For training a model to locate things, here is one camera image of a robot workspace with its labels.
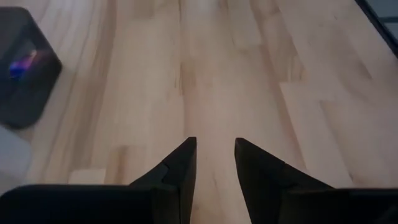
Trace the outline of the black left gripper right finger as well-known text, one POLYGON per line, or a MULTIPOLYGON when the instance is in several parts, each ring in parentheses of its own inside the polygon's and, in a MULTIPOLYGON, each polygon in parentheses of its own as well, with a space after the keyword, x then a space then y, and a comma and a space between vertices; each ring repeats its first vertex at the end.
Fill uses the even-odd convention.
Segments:
POLYGON ((244 138, 236 138, 234 158, 252 223, 278 223, 283 192, 332 188, 244 138))

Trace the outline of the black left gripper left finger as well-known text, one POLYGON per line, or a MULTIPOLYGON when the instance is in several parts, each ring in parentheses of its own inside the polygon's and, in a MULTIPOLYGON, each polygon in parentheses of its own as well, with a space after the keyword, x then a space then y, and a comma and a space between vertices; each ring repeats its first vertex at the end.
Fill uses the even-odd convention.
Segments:
POLYGON ((188 137, 129 186, 149 192, 153 223, 190 224, 196 176, 197 139, 188 137))

